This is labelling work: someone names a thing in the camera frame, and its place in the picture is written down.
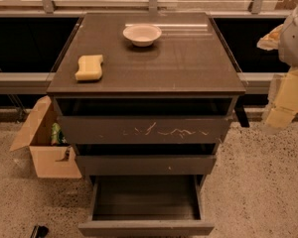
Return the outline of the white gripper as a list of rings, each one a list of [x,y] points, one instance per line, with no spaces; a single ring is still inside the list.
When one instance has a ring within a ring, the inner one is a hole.
[[[257,47],[272,51],[279,48],[283,25],[271,30],[257,42]],[[298,67],[291,67],[284,75],[275,74],[268,93],[268,110],[262,115],[262,130],[276,134],[284,130],[298,113]]]

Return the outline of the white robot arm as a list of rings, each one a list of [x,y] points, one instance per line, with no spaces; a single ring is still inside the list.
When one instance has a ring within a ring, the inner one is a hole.
[[[298,5],[283,24],[260,38],[257,46],[266,51],[278,50],[279,59],[290,66],[285,75],[275,75],[271,80],[262,115],[263,130],[278,133],[298,114]]]

